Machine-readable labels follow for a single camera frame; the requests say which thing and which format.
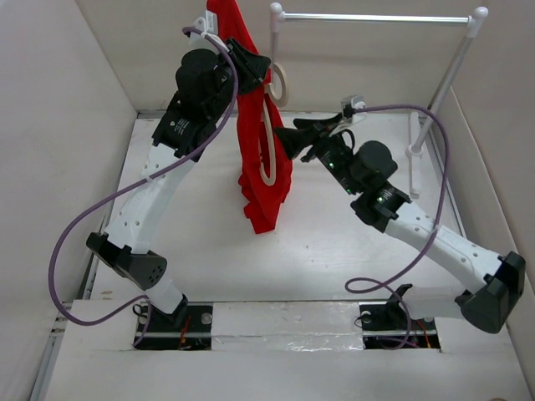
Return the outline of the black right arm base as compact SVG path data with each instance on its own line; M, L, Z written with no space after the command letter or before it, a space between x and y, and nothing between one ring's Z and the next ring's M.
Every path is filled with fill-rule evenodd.
M362 330L366 350L397 347L438 350L441 347L435 321L412 319L408 324L406 313L394 295L386 301L360 303L354 325Z

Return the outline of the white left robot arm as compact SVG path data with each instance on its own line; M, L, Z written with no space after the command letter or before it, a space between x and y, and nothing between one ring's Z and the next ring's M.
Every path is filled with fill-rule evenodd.
M229 38L220 53L197 48L176 71L177 91L152 135L142 171L145 183L133 190L119 214L87 247L109 268L134 283L158 310L168 331L186 323L187 298L166 277L167 261L150 249L157 225L178 185L201 158L201 145L217 129L234 94L249 94L267 76L270 58Z

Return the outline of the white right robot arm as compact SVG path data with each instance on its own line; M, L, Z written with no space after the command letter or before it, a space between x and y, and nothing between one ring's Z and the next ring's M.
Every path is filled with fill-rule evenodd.
M277 128L275 135L289 159L319 160L347 193L356 195L351 207L364 224L412 246L419 258L429 257L464 287L443 302L419 303L409 299L414 287L402 285L386 308L389 324L405 328L420 318L453 317L486 333L500 332L524 292L524 258L482 248L427 216L388 181L398 168L388 147L369 140L353 150L338 129L341 119L339 114L296 119L293 128Z

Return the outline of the beige wooden hanger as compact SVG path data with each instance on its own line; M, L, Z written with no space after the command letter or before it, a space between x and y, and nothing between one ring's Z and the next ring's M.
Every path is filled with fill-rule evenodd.
M272 63L271 73L278 78L279 83L281 84L281 93L277 96L274 79L265 85L264 93L268 95L275 106L284 107L288 104L289 100L288 76L282 65L276 62ZM264 123L267 137L269 172L266 172L263 162L260 164L259 172L262 182L267 186L273 186L277 180L276 147L272 120L269 115L268 103L266 100L263 100L262 104L262 122Z

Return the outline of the red t shirt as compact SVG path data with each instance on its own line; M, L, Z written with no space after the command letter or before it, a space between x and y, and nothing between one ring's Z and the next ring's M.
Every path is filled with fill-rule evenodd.
M247 200L243 208L255 233L275 229L281 204L286 200L292 184L293 164L275 138L277 180L273 186L262 182L259 168L263 162L269 172L268 143L262 122L262 104L267 101L273 128L283 125L278 108L264 93L264 87L237 97L237 139L242 157L242 173L238 180Z

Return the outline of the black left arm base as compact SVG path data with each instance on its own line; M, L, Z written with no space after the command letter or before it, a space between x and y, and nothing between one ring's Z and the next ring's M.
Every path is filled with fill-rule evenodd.
M152 309L150 320L146 304L135 304L134 348L146 351L208 351L211 350L211 329L214 304L189 303L185 313L172 323L164 314Z

